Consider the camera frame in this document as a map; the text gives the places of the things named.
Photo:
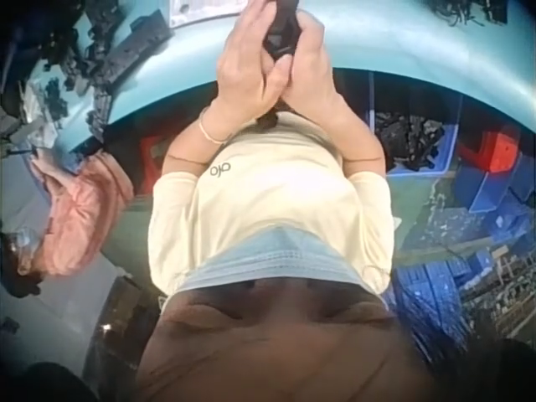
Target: red container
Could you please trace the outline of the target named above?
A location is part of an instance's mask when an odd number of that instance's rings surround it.
[[[458,144],[458,154],[483,172],[501,173],[513,168],[518,156],[519,130],[505,126],[501,131],[485,131],[478,151]]]

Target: black object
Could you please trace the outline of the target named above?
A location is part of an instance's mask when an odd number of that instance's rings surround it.
[[[110,53],[111,41],[125,15],[117,0],[86,0],[85,13],[91,22],[88,35],[93,40],[85,50],[85,60],[92,75]]]
[[[490,23],[508,23],[508,0],[428,0],[428,3],[432,11],[446,18],[452,27],[469,21],[484,26],[472,14],[473,6],[481,7]]]
[[[60,64],[69,49],[76,49],[78,32],[73,25],[82,14],[83,4],[80,0],[60,0],[55,2],[52,10],[56,19],[54,27],[46,42],[40,45],[41,57],[47,59],[45,71],[50,70],[55,64]]]
[[[111,88],[138,61],[172,35],[160,11],[143,17],[134,26],[132,33],[106,56],[102,67],[91,77],[94,86]]]
[[[384,148],[387,171],[395,168],[395,162],[414,172],[434,168],[430,159],[438,156],[437,143],[445,135],[438,121],[398,112],[377,113],[375,131]]]
[[[110,117],[112,93],[117,82],[139,61],[146,58],[158,45],[168,40],[172,31],[160,11],[138,19],[132,33],[113,49],[91,76],[95,87],[94,110],[88,113],[90,131],[100,142]]]
[[[41,293],[39,284],[43,278],[36,275],[21,276],[17,272],[17,256],[12,252],[11,241],[8,236],[0,232],[0,283],[2,287],[13,297],[23,297]]]
[[[108,124],[111,111],[111,95],[101,88],[95,88],[93,95],[93,110],[87,114],[86,122],[90,126],[93,137],[103,142],[102,133]]]
[[[66,55],[63,61],[60,63],[60,68],[65,75],[64,87],[66,90],[73,90],[80,80],[87,81],[87,64],[82,56],[75,50],[76,47],[70,47],[67,49]],[[79,95],[87,89],[87,85],[80,88]]]
[[[59,90],[59,80],[53,78],[44,88],[44,104],[49,109],[52,121],[58,122],[69,115],[67,102],[62,99]]]
[[[264,47],[268,54],[278,60],[285,54],[294,54],[302,29],[298,24],[296,11],[299,0],[274,0],[277,3],[277,13],[274,22],[268,29]],[[263,130],[277,125],[277,111],[272,108],[257,119],[257,124]]]
[[[60,64],[67,51],[76,47],[77,41],[78,32],[74,28],[51,32],[48,42],[41,48],[43,59],[47,59],[44,70],[50,71],[54,64]]]

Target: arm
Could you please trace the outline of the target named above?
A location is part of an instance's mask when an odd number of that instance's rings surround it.
[[[240,128],[226,119],[223,107],[220,106],[218,100],[213,101],[196,121],[173,140],[164,158],[162,175],[186,172],[199,177],[207,169],[220,145],[205,137],[199,125],[200,122],[206,132],[216,141],[225,141]]]
[[[385,177],[385,156],[381,143],[365,122],[353,113],[342,96],[337,97],[332,109],[317,123],[343,156],[343,170],[347,178],[359,172],[372,172]]]

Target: pink cloth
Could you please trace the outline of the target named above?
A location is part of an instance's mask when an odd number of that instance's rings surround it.
[[[98,152],[88,157],[72,189],[51,196],[49,223],[34,258],[48,274],[67,276],[95,258],[134,194],[116,159]]]

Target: finger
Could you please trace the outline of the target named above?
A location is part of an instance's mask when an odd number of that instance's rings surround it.
[[[262,65],[262,72],[264,75],[268,75],[273,70],[276,62],[265,49],[262,49],[260,51],[260,64]]]
[[[296,17],[302,30],[296,52],[319,51],[324,43],[324,25],[305,11],[299,11]]]
[[[276,61],[266,77],[265,104],[273,106],[281,97],[291,78],[292,56],[285,54]]]
[[[257,62],[261,57],[261,51],[263,50],[263,42],[268,29],[270,29],[271,23],[276,18],[276,3],[270,2],[266,4],[266,7],[262,10],[259,18],[255,23],[251,24],[249,29],[245,32],[244,37],[241,40],[241,59],[245,63]]]
[[[260,16],[268,1],[269,0],[249,0],[244,11],[236,21],[235,29],[237,31],[243,31],[249,27]]]

